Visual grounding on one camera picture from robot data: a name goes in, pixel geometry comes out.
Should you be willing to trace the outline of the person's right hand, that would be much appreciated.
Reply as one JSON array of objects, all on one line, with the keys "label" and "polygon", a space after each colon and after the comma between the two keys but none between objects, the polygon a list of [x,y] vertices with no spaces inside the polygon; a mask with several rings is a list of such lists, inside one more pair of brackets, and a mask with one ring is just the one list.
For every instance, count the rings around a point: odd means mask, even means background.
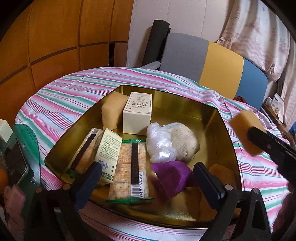
[{"label": "person's right hand", "polygon": [[282,207],[277,214],[273,224],[273,232],[278,231],[285,225],[290,225],[295,217],[295,186],[289,182],[287,188],[289,193],[283,200]]}]

